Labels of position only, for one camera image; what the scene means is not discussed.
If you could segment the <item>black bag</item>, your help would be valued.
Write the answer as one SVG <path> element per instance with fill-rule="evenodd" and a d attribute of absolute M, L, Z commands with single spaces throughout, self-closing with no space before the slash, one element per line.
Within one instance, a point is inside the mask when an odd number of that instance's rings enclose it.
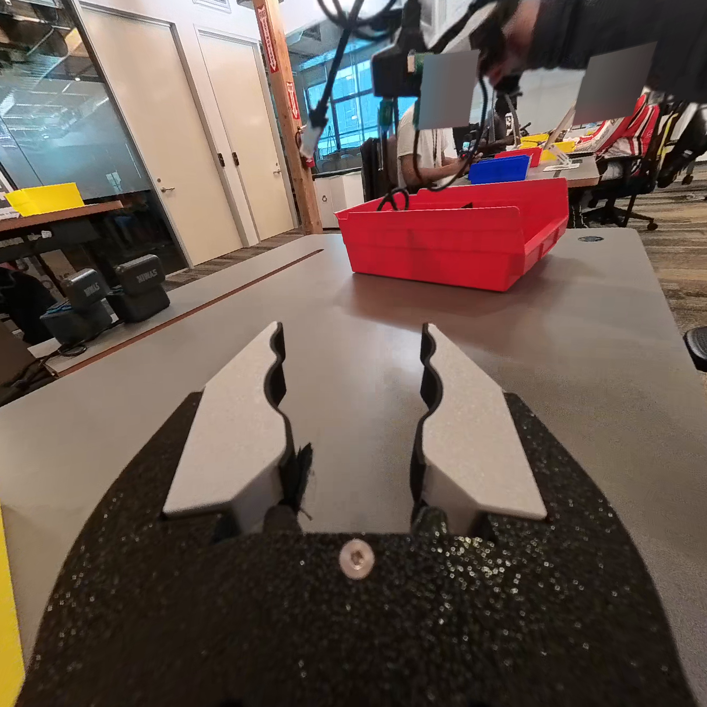
<path fill-rule="evenodd" d="M 25 343 L 34 346 L 53 338 L 41 317 L 56 304 L 56 298 L 37 278 L 1 266 L 1 313 L 22 331 Z"/>

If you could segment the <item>wooden post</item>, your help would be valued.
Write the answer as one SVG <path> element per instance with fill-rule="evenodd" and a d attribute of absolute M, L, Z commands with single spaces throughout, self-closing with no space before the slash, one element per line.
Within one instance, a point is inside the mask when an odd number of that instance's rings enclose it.
<path fill-rule="evenodd" d="M 299 152 L 302 121 L 278 1 L 253 1 L 303 232 L 324 232 L 311 169 Z"/>

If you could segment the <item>black charger box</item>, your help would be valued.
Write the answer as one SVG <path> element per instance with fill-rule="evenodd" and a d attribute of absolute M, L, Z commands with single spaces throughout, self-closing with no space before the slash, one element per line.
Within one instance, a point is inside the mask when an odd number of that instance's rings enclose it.
<path fill-rule="evenodd" d="M 117 285 L 106 299 L 120 323 L 144 322 L 170 306 L 164 268 L 157 255 L 144 255 L 114 270 Z"/>
<path fill-rule="evenodd" d="M 65 299 L 40 317 L 61 347 L 75 347 L 95 339 L 114 324 L 107 296 L 110 289 L 102 274 L 84 269 L 65 278 Z"/>

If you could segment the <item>white door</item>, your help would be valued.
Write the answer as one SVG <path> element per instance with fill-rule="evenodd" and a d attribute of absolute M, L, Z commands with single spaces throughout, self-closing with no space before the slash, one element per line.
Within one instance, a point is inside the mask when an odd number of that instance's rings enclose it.
<path fill-rule="evenodd" d="M 173 22 L 81 2 L 99 65 L 189 266 L 241 249 L 242 223 Z"/>
<path fill-rule="evenodd" d="M 298 225 L 261 48 L 199 29 L 199 46 L 231 156 L 260 242 Z"/>

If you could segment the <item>grey office desk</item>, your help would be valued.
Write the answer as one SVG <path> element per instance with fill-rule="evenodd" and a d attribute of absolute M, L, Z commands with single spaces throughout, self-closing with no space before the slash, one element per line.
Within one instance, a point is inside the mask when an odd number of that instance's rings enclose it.
<path fill-rule="evenodd" d="M 529 168 L 526 181 L 565 179 L 568 188 L 590 188 L 599 184 L 600 175 L 594 154 L 569 155 L 570 164 L 558 160 L 540 162 L 537 167 Z"/>

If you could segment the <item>large red plastic bin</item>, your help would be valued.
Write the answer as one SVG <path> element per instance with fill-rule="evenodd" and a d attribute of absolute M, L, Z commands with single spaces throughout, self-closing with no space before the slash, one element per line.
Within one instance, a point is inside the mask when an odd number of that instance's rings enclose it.
<path fill-rule="evenodd" d="M 458 185 L 337 212 L 357 274 L 506 292 L 566 232 L 565 178 Z"/>

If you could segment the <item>brown wooden desk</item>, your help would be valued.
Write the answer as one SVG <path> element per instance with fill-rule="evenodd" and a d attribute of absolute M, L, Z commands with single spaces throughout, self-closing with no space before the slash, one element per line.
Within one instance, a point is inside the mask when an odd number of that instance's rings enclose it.
<path fill-rule="evenodd" d="M 101 239 L 95 219 L 120 211 L 119 200 L 1 220 L 1 262 L 36 257 L 46 252 Z"/>

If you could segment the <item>office chair with black jacket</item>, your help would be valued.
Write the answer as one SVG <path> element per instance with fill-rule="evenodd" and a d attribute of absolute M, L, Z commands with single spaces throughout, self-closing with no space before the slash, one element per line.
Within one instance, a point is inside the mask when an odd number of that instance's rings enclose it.
<path fill-rule="evenodd" d="M 673 149 L 667 154 L 658 174 L 657 187 L 673 183 L 686 166 L 706 152 L 706 103 L 700 104 L 685 126 Z"/>

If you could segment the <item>person's right hand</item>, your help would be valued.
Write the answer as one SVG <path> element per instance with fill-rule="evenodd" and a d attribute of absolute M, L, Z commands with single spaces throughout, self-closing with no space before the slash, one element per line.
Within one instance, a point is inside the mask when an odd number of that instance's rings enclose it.
<path fill-rule="evenodd" d="M 487 72 L 489 83 L 498 88 L 508 76 L 521 75 L 533 41 L 540 1 L 521 1 L 503 26 L 506 48 L 502 57 Z"/>

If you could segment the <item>office chair with red jacket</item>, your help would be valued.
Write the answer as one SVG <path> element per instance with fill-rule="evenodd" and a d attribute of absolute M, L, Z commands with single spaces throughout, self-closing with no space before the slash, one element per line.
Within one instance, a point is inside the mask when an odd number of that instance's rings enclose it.
<path fill-rule="evenodd" d="M 575 152 L 591 154 L 599 173 L 593 191 L 571 197 L 574 228 L 624 225 L 626 214 L 616 208 L 616 199 L 638 179 L 659 117 L 659 100 L 644 88 L 629 116 L 607 119 L 593 133 L 573 139 Z"/>

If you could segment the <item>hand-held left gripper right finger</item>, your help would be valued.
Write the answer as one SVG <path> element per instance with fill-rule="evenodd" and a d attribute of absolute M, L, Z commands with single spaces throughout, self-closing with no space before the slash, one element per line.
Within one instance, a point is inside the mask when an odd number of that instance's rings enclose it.
<path fill-rule="evenodd" d="M 488 516 L 547 519 L 503 388 L 439 327 L 421 330 L 420 397 L 410 462 L 411 526 L 438 514 L 470 535 Z"/>

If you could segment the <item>large yellow plastic bin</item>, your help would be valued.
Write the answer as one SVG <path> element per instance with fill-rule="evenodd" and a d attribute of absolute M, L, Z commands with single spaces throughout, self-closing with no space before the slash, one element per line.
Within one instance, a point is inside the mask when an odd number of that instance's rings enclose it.
<path fill-rule="evenodd" d="M 11 577 L 4 521 L 1 519 L 1 706 L 14 706 L 25 666 Z"/>

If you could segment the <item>blue plastic bin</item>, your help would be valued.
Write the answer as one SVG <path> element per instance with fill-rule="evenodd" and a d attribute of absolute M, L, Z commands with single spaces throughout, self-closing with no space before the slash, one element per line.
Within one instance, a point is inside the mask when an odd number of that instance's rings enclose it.
<path fill-rule="evenodd" d="M 471 165 L 467 179 L 470 184 L 521 182 L 527 177 L 529 157 L 489 158 Z"/>

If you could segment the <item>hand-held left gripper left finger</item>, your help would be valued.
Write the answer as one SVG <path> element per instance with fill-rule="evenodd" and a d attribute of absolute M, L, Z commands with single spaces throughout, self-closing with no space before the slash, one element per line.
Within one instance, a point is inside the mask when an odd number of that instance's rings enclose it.
<path fill-rule="evenodd" d="M 284 500 L 285 358 L 284 327 L 272 322 L 205 384 L 164 517 L 227 513 L 238 532 L 250 533 Z"/>

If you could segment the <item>white recycling cabinet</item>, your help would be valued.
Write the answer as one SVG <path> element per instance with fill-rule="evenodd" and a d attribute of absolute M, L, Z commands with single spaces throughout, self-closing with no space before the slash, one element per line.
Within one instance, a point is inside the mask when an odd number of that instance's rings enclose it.
<path fill-rule="evenodd" d="M 365 201 L 361 169 L 314 175 L 313 183 L 324 229 L 338 229 L 337 213 Z"/>

